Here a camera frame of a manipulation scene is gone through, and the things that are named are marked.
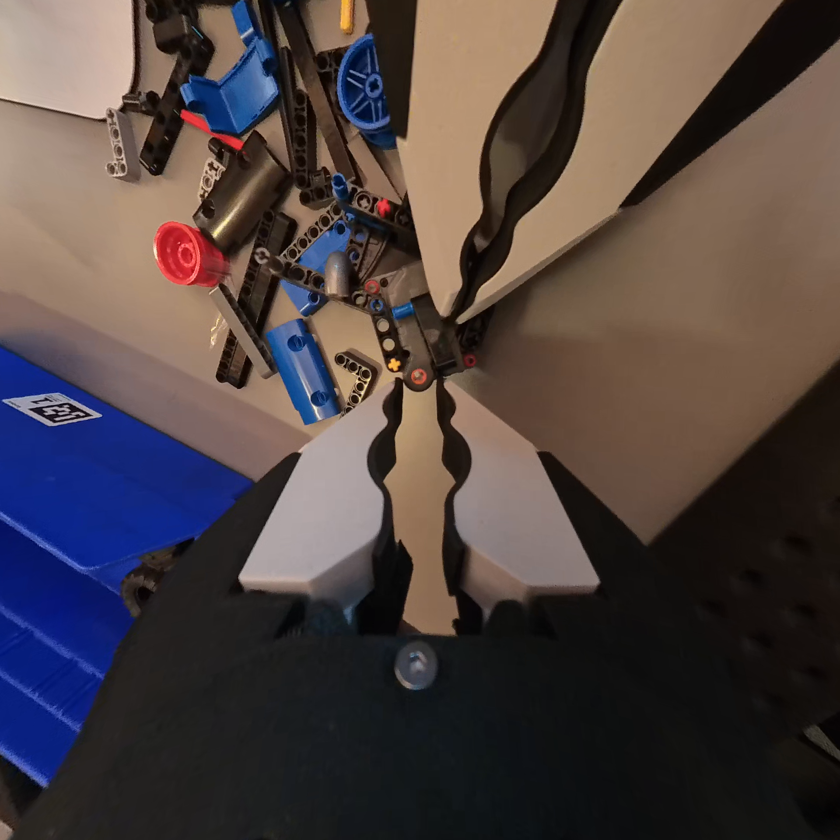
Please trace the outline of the partly built toy chassis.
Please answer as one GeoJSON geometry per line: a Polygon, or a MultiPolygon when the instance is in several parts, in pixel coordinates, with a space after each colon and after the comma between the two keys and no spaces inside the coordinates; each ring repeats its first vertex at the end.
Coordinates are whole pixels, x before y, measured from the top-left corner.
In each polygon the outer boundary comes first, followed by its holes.
{"type": "Polygon", "coordinates": [[[338,222],[349,229],[344,249],[329,252],[323,268],[303,264],[289,246],[258,269],[259,280],[286,281],[366,313],[386,368],[422,392],[436,379],[476,365],[490,315],[457,324],[438,313],[427,284],[411,208],[395,204],[348,180],[332,176],[338,222]]]}

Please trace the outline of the black toy cylinder piece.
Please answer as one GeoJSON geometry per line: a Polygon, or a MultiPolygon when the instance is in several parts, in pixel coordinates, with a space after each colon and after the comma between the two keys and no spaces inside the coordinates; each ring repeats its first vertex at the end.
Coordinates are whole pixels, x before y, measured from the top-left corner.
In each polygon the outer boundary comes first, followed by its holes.
{"type": "Polygon", "coordinates": [[[285,199],[291,185],[288,168],[254,130],[243,148],[231,155],[192,220],[218,250],[232,256],[256,231],[264,213],[285,199]]]}

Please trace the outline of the blue spoked toy wheel rim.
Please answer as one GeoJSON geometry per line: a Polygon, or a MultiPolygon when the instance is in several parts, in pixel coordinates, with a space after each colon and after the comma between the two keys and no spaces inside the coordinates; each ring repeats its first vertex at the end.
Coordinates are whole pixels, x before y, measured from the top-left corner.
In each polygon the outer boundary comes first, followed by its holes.
{"type": "Polygon", "coordinates": [[[386,151],[396,149],[372,34],[358,38],[344,53],[339,66],[337,95],[343,116],[368,143],[386,151]]]}

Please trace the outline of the black toy tire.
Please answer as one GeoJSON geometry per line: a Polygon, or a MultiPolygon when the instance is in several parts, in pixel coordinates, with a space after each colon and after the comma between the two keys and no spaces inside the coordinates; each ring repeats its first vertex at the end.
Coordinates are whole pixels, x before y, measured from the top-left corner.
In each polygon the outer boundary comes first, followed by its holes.
{"type": "Polygon", "coordinates": [[[132,618],[138,618],[151,597],[156,593],[168,571],[193,544],[187,539],[166,549],[145,553],[139,564],[127,573],[120,584],[122,602],[132,618]]]}

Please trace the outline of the red toy axle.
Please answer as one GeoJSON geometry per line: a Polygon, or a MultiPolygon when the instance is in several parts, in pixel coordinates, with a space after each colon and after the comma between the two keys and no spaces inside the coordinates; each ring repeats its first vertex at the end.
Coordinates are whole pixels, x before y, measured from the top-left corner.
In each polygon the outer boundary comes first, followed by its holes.
{"type": "Polygon", "coordinates": [[[211,129],[207,121],[200,115],[184,108],[181,110],[180,116],[185,124],[193,126],[211,138],[217,139],[228,148],[235,151],[241,151],[243,149],[245,142],[242,139],[230,133],[222,133],[211,129]]]}

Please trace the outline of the dark grey toy beam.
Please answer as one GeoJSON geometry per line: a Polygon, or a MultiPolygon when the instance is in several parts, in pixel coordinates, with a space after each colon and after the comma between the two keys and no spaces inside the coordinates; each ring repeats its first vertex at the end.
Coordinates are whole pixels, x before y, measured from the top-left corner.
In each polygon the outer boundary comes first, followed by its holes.
{"type": "Polygon", "coordinates": [[[209,297],[259,376],[268,379],[276,375],[278,369],[268,347],[238,305],[233,292],[220,283],[210,290],[209,297]]]}

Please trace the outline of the grey angled toy beam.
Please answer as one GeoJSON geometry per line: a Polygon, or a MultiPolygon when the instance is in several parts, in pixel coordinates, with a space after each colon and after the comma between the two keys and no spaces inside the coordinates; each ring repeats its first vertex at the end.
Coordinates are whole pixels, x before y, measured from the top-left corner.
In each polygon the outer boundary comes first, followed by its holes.
{"type": "Polygon", "coordinates": [[[140,156],[130,118],[115,108],[105,111],[112,159],[106,172],[114,180],[136,183],[140,179],[140,156]]]}

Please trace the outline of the red toy wheel rim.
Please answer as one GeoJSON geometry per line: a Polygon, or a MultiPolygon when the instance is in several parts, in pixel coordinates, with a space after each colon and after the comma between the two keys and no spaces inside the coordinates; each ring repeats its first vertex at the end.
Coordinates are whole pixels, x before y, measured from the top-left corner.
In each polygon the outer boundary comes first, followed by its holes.
{"type": "Polygon", "coordinates": [[[212,288],[230,272],[230,262],[196,227],[176,221],[158,227],[154,260],[163,277],[184,287],[212,288]]]}

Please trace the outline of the blue toy fender piece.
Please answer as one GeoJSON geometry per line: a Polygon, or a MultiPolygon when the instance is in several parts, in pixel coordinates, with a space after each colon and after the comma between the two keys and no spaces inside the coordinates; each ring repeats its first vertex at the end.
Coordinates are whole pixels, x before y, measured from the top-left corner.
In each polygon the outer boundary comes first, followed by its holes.
{"type": "Polygon", "coordinates": [[[246,1],[232,6],[245,50],[219,80],[191,75],[180,86],[185,109],[203,117],[212,130],[242,135],[260,122],[277,100],[277,56],[246,1]]]}

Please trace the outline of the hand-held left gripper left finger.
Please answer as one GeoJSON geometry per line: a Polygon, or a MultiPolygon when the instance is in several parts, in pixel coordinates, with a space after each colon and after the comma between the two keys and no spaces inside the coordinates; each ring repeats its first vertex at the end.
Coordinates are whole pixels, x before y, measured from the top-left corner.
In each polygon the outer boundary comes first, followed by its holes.
{"type": "Polygon", "coordinates": [[[403,398],[393,380],[299,452],[239,574],[244,590],[332,603],[362,634],[398,629],[413,562],[396,540],[385,479],[403,398]]]}

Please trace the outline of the blue curved toy panel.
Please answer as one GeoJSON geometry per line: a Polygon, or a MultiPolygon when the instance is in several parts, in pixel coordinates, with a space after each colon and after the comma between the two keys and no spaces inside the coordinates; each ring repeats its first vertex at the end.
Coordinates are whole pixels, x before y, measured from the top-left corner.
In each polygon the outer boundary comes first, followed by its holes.
{"type": "MultiPolygon", "coordinates": [[[[316,224],[308,231],[294,237],[281,257],[290,264],[297,264],[309,271],[321,274],[329,255],[341,250],[347,254],[355,266],[358,266],[367,246],[369,234],[366,227],[351,224],[345,220],[335,221],[330,228],[316,224]]],[[[280,279],[280,288],[286,293],[302,318],[317,313],[327,303],[323,294],[289,282],[286,278],[280,279]]]]}
{"type": "Polygon", "coordinates": [[[341,413],[338,391],[319,343],[303,319],[266,333],[266,342],[292,405],[305,425],[341,413]]]}

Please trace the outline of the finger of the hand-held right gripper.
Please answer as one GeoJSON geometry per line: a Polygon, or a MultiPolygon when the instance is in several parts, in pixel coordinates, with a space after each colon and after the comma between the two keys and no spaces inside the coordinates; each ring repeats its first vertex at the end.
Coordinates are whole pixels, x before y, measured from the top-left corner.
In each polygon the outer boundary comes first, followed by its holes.
{"type": "Polygon", "coordinates": [[[458,320],[498,302],[611,220],[779,5],[622,2],[587,72],[569,162],[518,221],[505,262],[458,320]]]}
{"type": "Polygon", "coordinates": [[[449,315],[461,251],[480,220],[480,160],[490,122],[537,57],[554,1],[420,1],[406,137],[398,141],[427,285],[449,315]]]}

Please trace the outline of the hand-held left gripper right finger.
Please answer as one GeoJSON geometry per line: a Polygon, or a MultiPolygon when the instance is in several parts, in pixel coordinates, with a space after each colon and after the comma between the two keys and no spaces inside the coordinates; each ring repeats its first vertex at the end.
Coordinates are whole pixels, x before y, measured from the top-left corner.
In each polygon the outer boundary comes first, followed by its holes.
{"type": "Polygon", "coordinates": [[[589,595],[600,579],[539,451],[451,381],[438,381],[443,565],[457,634],[479,634],[494,609],[541,596],[589,595]]]}

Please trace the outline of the blue storage bin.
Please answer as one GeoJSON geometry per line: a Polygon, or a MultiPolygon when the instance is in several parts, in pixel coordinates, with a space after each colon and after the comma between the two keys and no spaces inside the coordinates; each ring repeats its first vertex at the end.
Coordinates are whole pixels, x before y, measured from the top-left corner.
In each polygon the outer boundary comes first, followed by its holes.
{"type": "Polygon", "coordinates": [[[133,622],[120,586],[252,481],[1,352],[1,750],[46,787],[133,622]]]}

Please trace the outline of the pile of black toy beams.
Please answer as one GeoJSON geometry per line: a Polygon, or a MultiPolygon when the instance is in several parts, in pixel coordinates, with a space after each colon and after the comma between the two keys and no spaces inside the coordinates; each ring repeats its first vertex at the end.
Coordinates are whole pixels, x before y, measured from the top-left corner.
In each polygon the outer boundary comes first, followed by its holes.
{"type": "MultiPolygon", "coordinates": [[[[257,2],[256,7],[251,2],[248,4],[257,16],[263,36],[275,50],[280,94],[263,119],[238,137],[245,141],[252,131],[259,131],[290,171],[292,185],[285,199],[264,213],[241,249],[226,256],[230,272],[219,284],[224,283],[233,292],[247,319],[268,346],[265,338],[268,331],[294,319],[303,319],[308,325],[308,318],[300,316],[279,281],[259,280],[258,269],[268,257],[281,255],[294,237],[311,226],[330,228],[338,221],[341,211],[331,209],[334,174],[342,174],[366,188],[359,180],[360,172],[340,120],[337,78],[348,48],[315,54],[294,2],[257,2]]],[[[173,56],[174,65],[160,94],[131,92],[123,96],[118,110],[131,120],[140,167],[149,175],[158,176],[164,173],[175,142],[186,125],[180,116],[185,109],[180,86],[191,75],[208,78],[206,72],[214,56],[214,44],[200,27],[198,9],[212,2],[143,2],[142,5],[152,26],[156,48],[173,56]]],[[[208,135],[207,138],[211,157],[227,166],[236,151],[215,138],[208,135]]],[[[371,393],[377,369],[350,351],[337,353],[334,363],[354,377],[353,389],[344,401],[337,390],[340,415],[344,415],[371,393]]],[[[240,389],[247,384],[252,371],[255,369],[250,359],[228,329],[217,366],[217,381],[240,389]]]]}

